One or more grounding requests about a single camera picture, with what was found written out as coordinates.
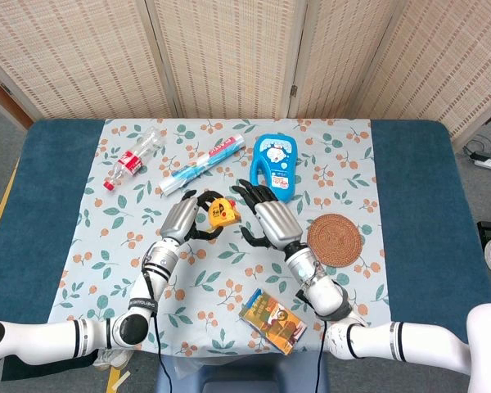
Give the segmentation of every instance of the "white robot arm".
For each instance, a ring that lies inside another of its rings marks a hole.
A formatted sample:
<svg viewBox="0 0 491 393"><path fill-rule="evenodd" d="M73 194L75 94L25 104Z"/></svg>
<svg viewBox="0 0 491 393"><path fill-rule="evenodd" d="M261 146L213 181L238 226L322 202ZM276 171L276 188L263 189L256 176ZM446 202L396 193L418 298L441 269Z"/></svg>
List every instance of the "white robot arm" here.
<svg viewBox="0 0 491 393"><path fill-rule="evenodd" d="M391 322L367 327L350 306L345 290L324 272L313 251L300 242L302 229L286 205L268 187L245 180L233 189L255 214L264 237L241 228L252 246L274 247L286 254L286 263L301 285L297 294L316 315L332 321L326 343L338 359L376 357L446 368L471 375L469 393L491 392L491 305L475 307L467 318L470 345L449 330L417 323Z"/></svg>
<svg viewBox="0 0 491 393"><path fill-rule="evenodd" d="M80 319L63 323L24 325L0 322L0 379L3 359L17 355L27 364L46 364L89 355L101 348L133 348L144 341L151 316L156 313L171 273L178 261L179 247L189 239L211 240L212 233L196 229L195 218L200 207L222 197L205 192L198 198L186 192L173 206L161 228L162 240L153 244L142 258L142 272L129 296L128 311L116 318L98 322Z"/></svg>

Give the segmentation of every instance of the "book cover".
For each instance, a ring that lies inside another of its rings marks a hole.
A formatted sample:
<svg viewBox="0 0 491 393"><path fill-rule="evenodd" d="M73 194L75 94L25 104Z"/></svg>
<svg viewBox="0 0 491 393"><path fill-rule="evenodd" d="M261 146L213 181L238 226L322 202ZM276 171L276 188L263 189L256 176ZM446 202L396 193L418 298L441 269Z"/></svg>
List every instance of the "book cover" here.
<svg viewBox="0 0 491 393"><path fill-rule="evenodd" d="M242 308L240 316L285 355L293 350L307 327L300 318L260 288Z"/></svg>

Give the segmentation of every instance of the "brown coaster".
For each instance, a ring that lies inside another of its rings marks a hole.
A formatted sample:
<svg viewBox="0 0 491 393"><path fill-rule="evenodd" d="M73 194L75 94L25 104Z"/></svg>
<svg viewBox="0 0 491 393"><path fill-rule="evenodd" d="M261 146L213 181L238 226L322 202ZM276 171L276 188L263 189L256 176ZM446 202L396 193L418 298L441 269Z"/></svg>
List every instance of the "brown coaster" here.
<svg viewBox="0 0 491 393"><path fill-rule="evenodd" d="M321 215L308 230L308 244L320 262L336 268L352 264L362 252L356 225L343 215Z"/></svg>

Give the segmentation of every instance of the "dark blue cloth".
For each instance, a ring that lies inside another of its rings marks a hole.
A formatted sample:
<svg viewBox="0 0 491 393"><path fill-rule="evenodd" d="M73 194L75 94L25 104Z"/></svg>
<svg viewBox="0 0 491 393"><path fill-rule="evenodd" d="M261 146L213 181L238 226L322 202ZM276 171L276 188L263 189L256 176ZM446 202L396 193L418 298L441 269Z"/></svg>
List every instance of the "dark blue cloth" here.
<svg viewBox="0 0 491 393"><path fill-rule="evenodd" d="M73 237L103 120L43 120L29 131L0 223L0 320L45 323ZM475 225L447 129L372 121L393 320L437 323L466 339L466 316L491 302ZM4 378L54 373L9 359Z"/></svg>

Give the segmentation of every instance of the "orange flower pattern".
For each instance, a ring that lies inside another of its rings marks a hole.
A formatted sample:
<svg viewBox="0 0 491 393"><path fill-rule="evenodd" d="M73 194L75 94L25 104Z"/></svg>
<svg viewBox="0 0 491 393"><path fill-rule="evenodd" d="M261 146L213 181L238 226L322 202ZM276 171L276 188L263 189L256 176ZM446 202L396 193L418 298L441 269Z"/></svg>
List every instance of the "orange flower pattern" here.
<svg viewBox="0 0 491 393"><path fill-rule="evenodd" d="M162 143L135 176L108 192L102 184L113 165L151 126L159 130ZM163 178L234 133L244 136L244 149L172 196L163 195ZM323 323L295 297L299 287L283 254L249 246L239 228L261 236L259 223L231 186L239 178L249 178L253 146L264 133L285 133L297 141L296 189L288 206L304 229L303 241L319 215L336 213L353 221L363 240L360 258L346 268L326 271L347 290L354 309L370 324L389 322L371 124L342 119L107 120L84 184L64 271L55 283L49 322L104 320L125 312L142 256L160 239L160 227L173 204L187 190L210 188L237 202L242 222L225 228L216 241L182 245L160 298L159 337L151 326L137 349L156 352L160 342L163 354L185 357L276 351L238 315L255 289L262 287L308 325L295 350L317 350ZM203 210L196 222L208 228Z"/></svg>

